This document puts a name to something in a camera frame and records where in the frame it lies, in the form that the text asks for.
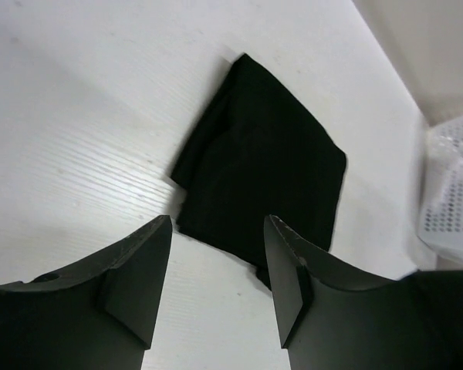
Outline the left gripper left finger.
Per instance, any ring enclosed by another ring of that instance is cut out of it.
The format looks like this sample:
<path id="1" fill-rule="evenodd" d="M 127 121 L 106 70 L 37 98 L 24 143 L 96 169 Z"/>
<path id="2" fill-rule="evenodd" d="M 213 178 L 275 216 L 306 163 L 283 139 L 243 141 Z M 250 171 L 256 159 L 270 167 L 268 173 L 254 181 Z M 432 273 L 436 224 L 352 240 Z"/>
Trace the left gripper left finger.
<path id="1" fill-rule="evenodd" d="M 172 223 L 33 281 L 0 285 L 0 369 L 139 369 L 151 347 Z"/>

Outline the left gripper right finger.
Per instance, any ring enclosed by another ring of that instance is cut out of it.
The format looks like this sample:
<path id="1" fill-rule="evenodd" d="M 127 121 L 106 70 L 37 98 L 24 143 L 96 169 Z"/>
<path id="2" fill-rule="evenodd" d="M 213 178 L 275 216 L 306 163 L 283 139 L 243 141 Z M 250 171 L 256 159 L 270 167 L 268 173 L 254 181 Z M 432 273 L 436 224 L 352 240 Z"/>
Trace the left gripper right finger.
<path id="1" fill-rule="evenodd" d="M 393 281 L 264 222 L 282 348 L 293 369 L 463 369 L 463 270 Z"/>

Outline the black tank top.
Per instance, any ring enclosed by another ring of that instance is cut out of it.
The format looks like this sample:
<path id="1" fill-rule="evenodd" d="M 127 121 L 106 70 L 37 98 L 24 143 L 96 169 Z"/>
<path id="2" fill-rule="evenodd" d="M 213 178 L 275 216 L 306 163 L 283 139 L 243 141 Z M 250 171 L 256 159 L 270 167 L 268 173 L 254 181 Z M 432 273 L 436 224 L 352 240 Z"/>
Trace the black tank top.
<path id="1" fill-rule="evenodd" d="M 255 267 L 268 284 L 268 215 L 329 250 L 346 154 L 249 55 L 231 65 L 171 172 L 186 193 L 178 230 Z"/>

